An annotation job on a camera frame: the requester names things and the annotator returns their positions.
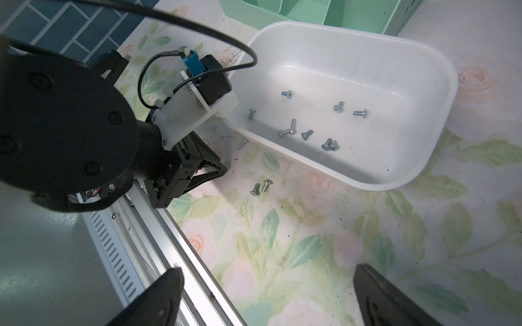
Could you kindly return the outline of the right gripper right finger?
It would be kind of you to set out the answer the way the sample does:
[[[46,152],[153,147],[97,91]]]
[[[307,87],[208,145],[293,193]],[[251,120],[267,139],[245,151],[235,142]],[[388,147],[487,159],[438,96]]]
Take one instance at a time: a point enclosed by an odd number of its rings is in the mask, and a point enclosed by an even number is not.
[[[353,285],[365,325],[440,326],[369,264],[356,266]]]

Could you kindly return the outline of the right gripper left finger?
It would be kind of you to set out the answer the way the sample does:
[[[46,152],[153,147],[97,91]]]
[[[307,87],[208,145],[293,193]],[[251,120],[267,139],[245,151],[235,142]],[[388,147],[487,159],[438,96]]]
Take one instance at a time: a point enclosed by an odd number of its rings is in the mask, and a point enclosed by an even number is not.
[[[170,268],[107,325],[175,325],[183,288],[182,269]]]

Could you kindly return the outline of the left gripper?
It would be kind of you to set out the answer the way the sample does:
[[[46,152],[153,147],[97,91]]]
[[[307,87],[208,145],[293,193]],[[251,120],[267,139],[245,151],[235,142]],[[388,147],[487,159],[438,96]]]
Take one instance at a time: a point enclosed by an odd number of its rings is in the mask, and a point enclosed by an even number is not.
[[[220,157],[191,132],[172,150],[160,150],[159,164],[145,178],[145,189],[154,209],[165,209],[175,198],[225,175],[228,168]]]

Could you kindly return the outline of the white plastic storage box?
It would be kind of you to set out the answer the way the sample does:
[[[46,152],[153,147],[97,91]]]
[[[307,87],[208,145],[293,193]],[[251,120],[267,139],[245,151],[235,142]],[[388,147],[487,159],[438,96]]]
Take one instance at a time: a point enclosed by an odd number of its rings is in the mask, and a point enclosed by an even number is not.
[[[239,104],[222,114],[229,128],[361,190],[393,190],[424,170],[458,92],[457,71],[440,50],[291,21],[263,28],[250,47],[258,64],[230,74]],[[281,95],[288,90],[291,99]],[[366,119],[353,115],[364,109]],[[293,118],[295,135],[280,138]],[[328,138],[337,151],[322,149]]]

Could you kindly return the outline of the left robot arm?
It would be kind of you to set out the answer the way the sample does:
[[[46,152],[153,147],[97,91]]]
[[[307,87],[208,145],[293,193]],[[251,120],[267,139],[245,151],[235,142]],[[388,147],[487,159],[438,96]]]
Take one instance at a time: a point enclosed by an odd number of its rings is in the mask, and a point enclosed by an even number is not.
[[[115,89],[128,65],[117,51],[94,65],[1,38],[1,180],[61,213],[102,211],[143,179],[152,207],[225,175],[196,134],[164,148]]]

